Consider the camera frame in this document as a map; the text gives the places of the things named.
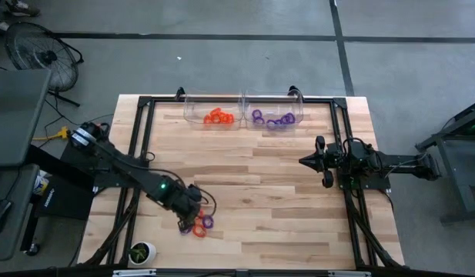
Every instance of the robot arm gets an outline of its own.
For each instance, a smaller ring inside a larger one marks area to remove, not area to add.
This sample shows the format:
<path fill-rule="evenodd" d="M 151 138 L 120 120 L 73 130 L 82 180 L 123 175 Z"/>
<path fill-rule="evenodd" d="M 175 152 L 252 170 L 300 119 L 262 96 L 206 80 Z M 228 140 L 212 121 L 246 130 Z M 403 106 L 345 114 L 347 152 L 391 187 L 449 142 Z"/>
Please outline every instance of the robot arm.
<path fill-rule="evenodd" d="M 179 229 L 189 228 L 199 213 L 201 192 L 193 185 L 186 188 L 181 179 L 154 173 L 157 170 L 146 168 L 140 159 L 122 154 L 107 138 L 108 129 L 101 127 L 91 122 L 83 123 L 70 136 L 70 142 L 84 155 L 108 162 L 109 174 L 115 174 L 117 179 L 122 180 L 119 186 L 143 190 L 149 199 L 177 214 Z"/>
<path fill-rule="evenodd" d="M 335 143 L 327 145 L 322 136 L 316 137 L 316 151 L 299 160 L 317 172 L 324 173 L 323 185 L 333 186 L 333 173 L 329 169 L 339 169 L 339 173 L 357 181 L 380 184 L 374 179 L 385 179 L 391 173 L 412 174 L 430 181 L 440 177 L 436 162 L 430 154 L 386 155 L 373 149 L 358 138 L 350 139 L 349 151 L 343 142 L 343 151 Z"/>

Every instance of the potted plant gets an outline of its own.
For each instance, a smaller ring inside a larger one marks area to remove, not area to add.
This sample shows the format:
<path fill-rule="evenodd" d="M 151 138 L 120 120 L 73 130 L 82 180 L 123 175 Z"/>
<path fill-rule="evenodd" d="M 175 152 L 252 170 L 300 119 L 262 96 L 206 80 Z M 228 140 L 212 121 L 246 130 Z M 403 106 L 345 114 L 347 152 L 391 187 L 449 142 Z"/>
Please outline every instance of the potted plant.
<path fill-rule="evenodd" d="M 155 259 L 156 248 L 149 242 L 137 242 L 129 250 L 129 261 L 136 266 L 151 265 Z"/>

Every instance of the small plant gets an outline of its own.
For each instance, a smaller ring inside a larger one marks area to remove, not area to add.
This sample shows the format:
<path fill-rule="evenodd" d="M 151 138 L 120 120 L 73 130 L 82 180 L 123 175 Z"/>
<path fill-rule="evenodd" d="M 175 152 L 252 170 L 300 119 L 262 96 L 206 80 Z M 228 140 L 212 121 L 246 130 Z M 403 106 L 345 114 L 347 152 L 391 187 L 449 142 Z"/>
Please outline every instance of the small plant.
<path fill-rule="evenodd" d="M 148 258 L 148 247 L 144 243 L 137 243 L 129 250 L 131 260 L 135 263 L 142 263 Z"/>

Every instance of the white pot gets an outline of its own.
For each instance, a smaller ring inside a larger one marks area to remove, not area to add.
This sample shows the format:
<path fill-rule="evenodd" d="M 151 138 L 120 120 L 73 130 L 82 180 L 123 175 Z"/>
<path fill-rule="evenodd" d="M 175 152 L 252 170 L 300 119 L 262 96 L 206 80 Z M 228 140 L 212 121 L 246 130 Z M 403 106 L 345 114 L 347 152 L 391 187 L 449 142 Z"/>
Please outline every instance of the white pot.
<path fill-rule="evenodd" d="M 151 265 L 153 260 L 155 259 L 155 256 L 157 255 L 157 249 L 150 242 L 136 242 L 131 247 L 134 247 L 135 245 L 137 245 L 139 243 L 142 243 L 142 244 L 148 246 L 148 258 L 146 258 L 146 260 L 143 261 L 143 262 L 137 263 L 137 262 L 134 262 L 134 261 L 131 260 L 131 255 L 128 255 L 129 262 L 131 263 L 131 265 L 134 265 L 134 266 Z"/>

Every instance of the yellow cable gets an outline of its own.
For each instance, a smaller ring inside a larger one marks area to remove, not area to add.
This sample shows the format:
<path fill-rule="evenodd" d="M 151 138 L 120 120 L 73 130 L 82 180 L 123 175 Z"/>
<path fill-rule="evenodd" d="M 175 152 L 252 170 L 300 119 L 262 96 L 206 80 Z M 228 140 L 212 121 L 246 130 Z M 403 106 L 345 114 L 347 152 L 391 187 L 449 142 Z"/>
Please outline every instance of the yellow cable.
<path fill-rule="evenodd" d="M 49 140 L 49 139 L 56 139 L 56 138 L 67 139 L 68 138 L 68 127 L 62 126 L 61 131 L 59 131 L 55 135 L 51 135 L 51 136 L 44 137 L 44 138 L 32 138 L 32 139 L 33 140 Z"/>

